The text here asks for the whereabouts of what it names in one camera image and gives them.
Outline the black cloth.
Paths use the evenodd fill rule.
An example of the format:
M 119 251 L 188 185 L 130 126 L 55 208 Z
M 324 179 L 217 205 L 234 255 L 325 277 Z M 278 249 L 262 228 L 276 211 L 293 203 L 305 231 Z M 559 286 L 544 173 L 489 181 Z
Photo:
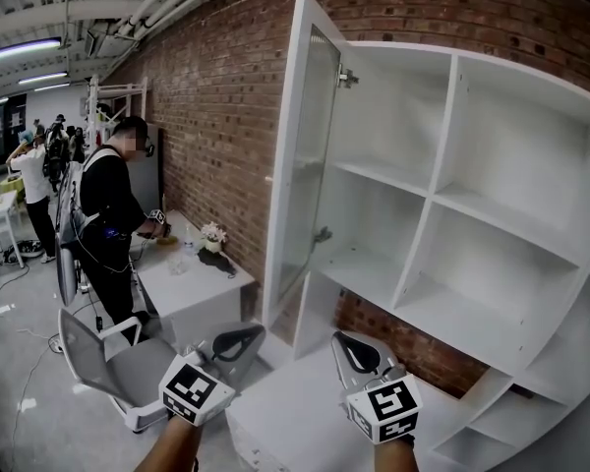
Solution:
M 219 271 L 226 273 L 228 278 L 234 278 L 237 274 L 237 269 L 233 263 L 220 252 L 215 253 L 202 248 L 198 251 L 198 258 L 202 264 L 215 267 Z

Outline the small white desk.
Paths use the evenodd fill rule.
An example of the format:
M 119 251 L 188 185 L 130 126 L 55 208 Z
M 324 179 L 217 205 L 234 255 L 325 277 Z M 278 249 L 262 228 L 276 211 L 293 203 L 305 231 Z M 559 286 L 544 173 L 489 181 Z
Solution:
M 198 250 L 203 245 L 200 230 L 177 210 L 168 212 L 167 221 L 178 242 L 172 246 L 159 246 L 154 241 L 143 245 L 135 237 L 132 256 L 137 259 L 134 268 L 147 308 L 157 314 L 163 337 L 183 354 L 212 327 L 242 321 L 241 289 L 252 284 L 254 278 L 239 265 L 234 265 L 236 276 L 228 278 L 217 268 L 202 264 L 198 258 Z M 186 255 L 183 248 L 187 223 L 195 232 L 197 252 L 193 257 Z M 167 260 L 178 256 L 187 259 L 188 271 L 171 275 Z

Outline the person's right forearm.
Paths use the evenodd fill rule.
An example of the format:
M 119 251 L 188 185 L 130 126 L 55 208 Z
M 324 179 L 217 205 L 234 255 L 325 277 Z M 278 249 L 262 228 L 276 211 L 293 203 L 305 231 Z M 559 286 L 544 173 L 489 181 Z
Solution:
M 377 445 L 374 451 L 375 472 L 419 472 L 413 447 L 402 440 Z

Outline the white grey office chair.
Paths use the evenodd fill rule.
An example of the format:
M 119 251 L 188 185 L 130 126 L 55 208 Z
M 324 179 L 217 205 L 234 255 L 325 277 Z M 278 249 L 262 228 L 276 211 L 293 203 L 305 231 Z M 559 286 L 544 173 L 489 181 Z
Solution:
M 133 433 L 139 434 L 167 417 L 158 385 L 176 352 L 160 338 L 140 341 L 142 323 L 138 318 L 128 318 L 95 333 L 61 309 L 58 331 L 65 359 L 76 381 L 105 393 Z M 105 341 L 125 331 L 134 335 L 133 343 L 107 357 Z

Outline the grey oval board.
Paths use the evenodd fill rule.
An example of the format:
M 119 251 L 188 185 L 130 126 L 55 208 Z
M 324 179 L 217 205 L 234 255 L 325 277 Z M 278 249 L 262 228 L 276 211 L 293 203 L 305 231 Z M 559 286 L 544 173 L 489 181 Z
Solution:
M 69 249 L 59 245 L 55 248 L 55 254 L 59 292 L 63 305 L 68 307 L 73 303 L 78 290 L 75 259 Z

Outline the white desk hutch shelving unit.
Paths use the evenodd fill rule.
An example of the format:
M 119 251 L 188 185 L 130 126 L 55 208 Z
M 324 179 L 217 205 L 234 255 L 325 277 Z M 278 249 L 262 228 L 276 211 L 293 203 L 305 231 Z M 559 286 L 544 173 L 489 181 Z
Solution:
M 485 472 L 590 394 L 590 92 L 477 54 L 410 45 L 345 51 L 314 253 L 283 367 L 229 419 L 258 469 L 366 472 L 369 427 L 339 408 L 335 307 L 373 304 L 485 369 L 414 370 L 420 466 Z

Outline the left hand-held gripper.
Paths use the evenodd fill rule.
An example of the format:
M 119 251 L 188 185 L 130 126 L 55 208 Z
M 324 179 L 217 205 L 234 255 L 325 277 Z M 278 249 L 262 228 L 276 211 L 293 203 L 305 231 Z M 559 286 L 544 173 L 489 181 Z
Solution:
M 219 324 L 196 345 L 176 355 L 158 385 L 159 398 L 173 415 L 200 427 L 224 411 L 237 395 L 266 338 L 254 323 Z

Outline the person's left forearm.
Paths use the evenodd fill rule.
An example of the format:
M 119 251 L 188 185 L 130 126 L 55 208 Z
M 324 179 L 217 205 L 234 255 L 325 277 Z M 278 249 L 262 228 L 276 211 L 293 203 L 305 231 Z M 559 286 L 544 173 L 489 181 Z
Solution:
M 134 472 L 198 472 L 202 434 L 202 426 L 173 416 Z

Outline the dark bundle of gear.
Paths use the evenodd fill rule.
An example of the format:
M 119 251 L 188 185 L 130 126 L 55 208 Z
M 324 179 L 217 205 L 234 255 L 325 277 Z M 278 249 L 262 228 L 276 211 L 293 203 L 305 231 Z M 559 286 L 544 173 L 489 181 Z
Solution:
M 38 240 L 21 240 L 17 242 L 18 251 L 22 261 L 35 259 L 43 253 L 41 243 Z M 19 259 L 13 245 L 0 252 L 0 266 L 18 265 Z

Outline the ceiling air conditioner unit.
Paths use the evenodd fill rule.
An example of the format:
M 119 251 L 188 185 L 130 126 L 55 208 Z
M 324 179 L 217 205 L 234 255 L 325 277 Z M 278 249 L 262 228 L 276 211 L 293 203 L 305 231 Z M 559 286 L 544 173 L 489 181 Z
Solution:
M 87 58 L 117 58 L 125 54 L 137 41 L 120 34 L 114 25 L 95 22 L 84 34 L 84 53 Z

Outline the white cabinet door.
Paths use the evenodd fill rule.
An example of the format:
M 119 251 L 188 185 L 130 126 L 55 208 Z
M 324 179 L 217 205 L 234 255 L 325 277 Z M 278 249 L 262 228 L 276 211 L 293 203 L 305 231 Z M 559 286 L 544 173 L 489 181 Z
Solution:
M 302 284 L 318 237 L 342 35 L 316 0 L 295 0 L 279 110 L 265 250 L 262 323 Z

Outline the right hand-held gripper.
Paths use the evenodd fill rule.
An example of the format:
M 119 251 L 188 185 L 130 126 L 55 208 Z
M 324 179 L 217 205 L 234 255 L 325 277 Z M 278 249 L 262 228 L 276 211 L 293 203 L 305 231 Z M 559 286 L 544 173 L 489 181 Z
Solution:
M 343 384 L 347 419 L 374 445 L 414 432 L 419 389 L 390 347 L 372 336 L 339 330 L 333 333 L 330 346 Z

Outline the white frame rack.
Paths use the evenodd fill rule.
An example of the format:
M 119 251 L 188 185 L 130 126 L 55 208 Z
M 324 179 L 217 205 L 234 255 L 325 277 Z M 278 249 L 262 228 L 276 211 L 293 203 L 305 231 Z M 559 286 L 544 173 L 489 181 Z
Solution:
M 107 142 L 122 116 L 132 115 L 133 99 L 140 103 L 140 117 L 147 119 L 148 78 L 137 84 L 102 85 L 98 75 L 88 83 L 86 144 L 89 149 Z

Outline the pink flowers in white pot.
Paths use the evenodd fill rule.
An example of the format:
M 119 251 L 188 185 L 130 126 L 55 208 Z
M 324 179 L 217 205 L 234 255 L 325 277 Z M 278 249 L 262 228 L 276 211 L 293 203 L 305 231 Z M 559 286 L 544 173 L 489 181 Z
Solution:
M 227 242 L 227 232 L 214 221 L 204 224 L 201 228 L 201 234 L 204 240 L 204 248 L 214 254 L 220 253 Z

